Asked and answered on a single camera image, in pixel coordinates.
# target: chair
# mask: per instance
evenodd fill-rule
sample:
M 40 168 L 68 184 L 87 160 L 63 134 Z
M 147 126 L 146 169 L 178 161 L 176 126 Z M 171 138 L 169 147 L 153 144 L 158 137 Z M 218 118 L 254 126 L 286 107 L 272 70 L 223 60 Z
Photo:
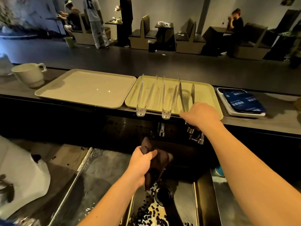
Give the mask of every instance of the chair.
M 157 30 L 150 30 L 150 18 L 148 15 L 141 20 L 140 29 L 136 29 L 130 36 L 131 48 L 148 50 L 148 41 L 157 41 Z
M 82 30 L 72 30 L 72 34 L 76 39 L 76 43 L 85 45 L 95 45 L 90 23 L 86 21 L 85 13 L 79 13 L 79 19 Z M 111 39 L 111 29 L 109 27 L 104 27 L 104 30 L 106 32 L 107 38 Z M 101 35 L 99 36 L 99 42 L 103 43 Z
M 262 43 L 268 27 L 247 23 L 243 28 L 240 44 L 235 45 L 233 56 L 241 59 L 262 60 L 271 46 Z
M 201 54 L 206 41 L 200 34 L 195 34 L 196 26 L 197 23 L 190 18 L 186 32 L 175 34 L 177 53 Z

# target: person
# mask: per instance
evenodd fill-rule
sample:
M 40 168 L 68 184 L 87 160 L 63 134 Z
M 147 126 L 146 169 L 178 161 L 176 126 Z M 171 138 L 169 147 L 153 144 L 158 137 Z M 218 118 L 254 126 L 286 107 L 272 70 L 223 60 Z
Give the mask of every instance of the person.
M 232 35 L 226 35 L 222 38 L 220 53 L 226 54 L 234 45 L 239 44 L 243 33 L 243 18 L 240 16 L 241 10 L 235 9 L 228 17 L 227 30 L 233 31 Z
M 210 141 L 240 207 L 253 226 L 301 225 L 301 193 L 236 139 L 216 109 L 196 102 L 180 116 Z M 137 147 L 121 178 L 78 226 L 117 226 L 157 151 L 143 155 Z
M 109 41 L 103 27 L 103 18 L 98 0 L 83 0 L 83 5 L 85 15 L 88 16 L 91 25 L 96 48 L 100 48 L 99 35 L 101 35 L 106 49 L 109 49 Z
M 132 0 L 120 0 L 119 2 L 120 5 L 118 6 L 117 11 L 121 11 L 123 28 L 123 38 L 121 38 L 120 43 L 125 47 L 129 47 L 129 36 L 132 34 L 133 22 Z
M 73 37 L 73 39 L 75 39 L 71 30 L 82 29 L 79 19 L 80 11 L 73 6 L 72 1 L 70 0 L 65 0 L 65 7 L 68 8 L 71 11 L 71 13 L 65 13 L 63 11 L 60 11 L 62 15 L 58 14 L 58 18 L 61 18 L 62 20 L 66 20 L 68 22 L 68 25 L 64 25 L 64 29 L 71 37 Z

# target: person in white t-shirt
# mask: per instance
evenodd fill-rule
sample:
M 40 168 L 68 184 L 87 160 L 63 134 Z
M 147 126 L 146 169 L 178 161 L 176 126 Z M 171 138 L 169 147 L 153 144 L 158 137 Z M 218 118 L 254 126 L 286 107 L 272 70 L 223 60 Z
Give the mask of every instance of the person in white t-shirt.
M 97 49 L 100 48 L 99 34 L 101 34 L 106 49 L 109 49 L 109 41 L 103 27 L 103 19 L 98 0 L 83 0 L 84 12 L 89 18 L 92 35 Z

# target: green trash bin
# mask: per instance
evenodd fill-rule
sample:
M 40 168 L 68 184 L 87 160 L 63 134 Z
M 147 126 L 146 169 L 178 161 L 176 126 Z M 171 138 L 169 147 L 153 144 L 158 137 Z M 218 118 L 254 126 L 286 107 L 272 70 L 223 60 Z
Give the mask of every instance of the green trash bin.
M 68 37 L 64 37 L 64 39 L 70 49 L 74 48 L 74 41 L 72 37 L 68 36 Z

